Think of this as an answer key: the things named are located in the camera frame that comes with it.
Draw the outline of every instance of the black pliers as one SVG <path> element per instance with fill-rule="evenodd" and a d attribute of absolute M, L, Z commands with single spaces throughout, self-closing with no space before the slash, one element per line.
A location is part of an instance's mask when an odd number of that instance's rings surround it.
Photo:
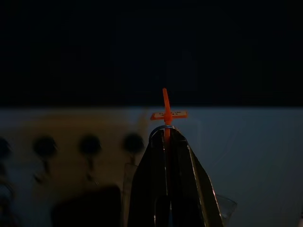
<path fill-rule="evenodd" d="M 170 140 L 164 131 L 170 128 Z M 128 227 L 223 227 L 210 179 L 186 138 L 156 128 L 135 172 Z"/>

